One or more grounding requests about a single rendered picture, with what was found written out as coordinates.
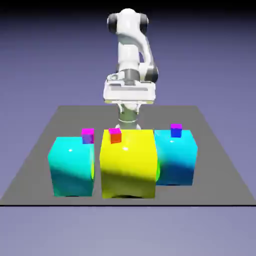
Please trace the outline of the large cyan box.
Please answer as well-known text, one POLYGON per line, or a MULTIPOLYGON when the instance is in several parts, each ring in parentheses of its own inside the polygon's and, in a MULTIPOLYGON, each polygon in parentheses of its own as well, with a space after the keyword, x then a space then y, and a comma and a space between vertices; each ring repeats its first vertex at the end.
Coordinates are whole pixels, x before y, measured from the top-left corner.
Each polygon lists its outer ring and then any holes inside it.
POLYGON ((158 186, 191 186, 198 155, 198 146, 190 130, 181 137, 172 137, 170 130, 154 131, 157 151, 158 186))
POLYGON ((91 197, 94 189, 95 147, 81 137, 57 137, 47 156, 56 197, 91 197))

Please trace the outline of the small purple cube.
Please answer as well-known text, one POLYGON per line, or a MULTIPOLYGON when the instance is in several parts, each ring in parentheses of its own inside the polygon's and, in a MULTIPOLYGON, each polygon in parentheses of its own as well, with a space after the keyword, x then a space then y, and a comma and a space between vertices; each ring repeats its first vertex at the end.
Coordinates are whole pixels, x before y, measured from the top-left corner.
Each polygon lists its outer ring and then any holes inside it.
POLYGON ((93 128, 83 128, 81 138, 83 144, 94 144, 95 130, 93 128))

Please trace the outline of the small blue cube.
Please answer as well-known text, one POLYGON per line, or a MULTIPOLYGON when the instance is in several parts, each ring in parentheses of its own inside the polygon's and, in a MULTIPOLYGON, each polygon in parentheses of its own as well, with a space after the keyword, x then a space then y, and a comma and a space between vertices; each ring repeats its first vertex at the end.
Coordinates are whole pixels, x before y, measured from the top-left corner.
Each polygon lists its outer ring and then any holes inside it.
POLYGON ((170 133, 172 138, 180 138, 182 136, 182 124, 172 123, 170 125, 170 133))

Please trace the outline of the large yellow box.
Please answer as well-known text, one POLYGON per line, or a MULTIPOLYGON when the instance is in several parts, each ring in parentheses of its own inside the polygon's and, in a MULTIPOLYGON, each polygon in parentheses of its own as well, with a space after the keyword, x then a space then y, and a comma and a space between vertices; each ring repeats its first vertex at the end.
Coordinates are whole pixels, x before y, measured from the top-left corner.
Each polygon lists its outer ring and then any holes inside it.
POLYGON ((105 129, 99 163, 102 198, 155 197, 158 156, 152 129, 122 129, 117 143, 105 129))

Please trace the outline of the small red cube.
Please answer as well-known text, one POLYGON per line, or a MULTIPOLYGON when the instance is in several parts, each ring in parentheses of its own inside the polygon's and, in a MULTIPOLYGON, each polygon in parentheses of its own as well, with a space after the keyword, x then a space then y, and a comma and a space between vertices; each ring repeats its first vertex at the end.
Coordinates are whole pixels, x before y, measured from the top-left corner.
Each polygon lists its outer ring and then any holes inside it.
POLYGON ((108 132, 111 144, 122 142, 122 132, 120 128, 109 128, 108 132))

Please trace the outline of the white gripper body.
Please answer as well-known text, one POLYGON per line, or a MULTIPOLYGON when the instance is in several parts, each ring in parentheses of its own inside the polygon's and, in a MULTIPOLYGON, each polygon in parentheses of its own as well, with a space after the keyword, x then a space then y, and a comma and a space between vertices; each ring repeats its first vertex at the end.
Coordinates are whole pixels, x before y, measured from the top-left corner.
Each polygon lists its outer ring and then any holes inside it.
POLYGON ((123 80, 106 80, 103 99, 107 104, 152 104, 156 99, 156 84, 135 81, 135 85, 125 85, 123 80))

